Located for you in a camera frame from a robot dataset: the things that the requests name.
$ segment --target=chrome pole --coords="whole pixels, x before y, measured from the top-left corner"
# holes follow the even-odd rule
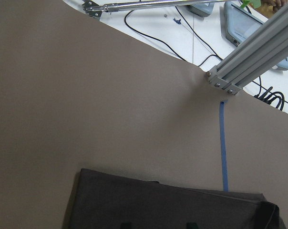
[[[116,12],[129,10],[142,10],[169,6],[185,6],[210,2],[223,2],[232,0],[154,0],[139,2],[110,3],[99,6],[93,1],[84,3],[83,9],[89,16],[100,17],[102,12]]]

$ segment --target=black cloth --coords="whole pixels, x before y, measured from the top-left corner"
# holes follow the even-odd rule
[[[70,229],[284,229],[262,194],[162,185],[82,169]]]

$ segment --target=blue tape strip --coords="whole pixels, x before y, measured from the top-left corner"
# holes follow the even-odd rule
[[[220,126],[220,147],[221,147],[221,164],[222,164],[222,182],[224,191],[229,191],[228,171],[226,167],[226,140],[225,140],[225,103],[221,101],[219,105],[219,126]]]

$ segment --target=blue small object on floor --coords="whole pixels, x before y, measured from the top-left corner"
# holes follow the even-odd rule
[[[176,18],[174,18],[174,21],[175,21],[177,24],[181,25],[181,19],[177,20]]]

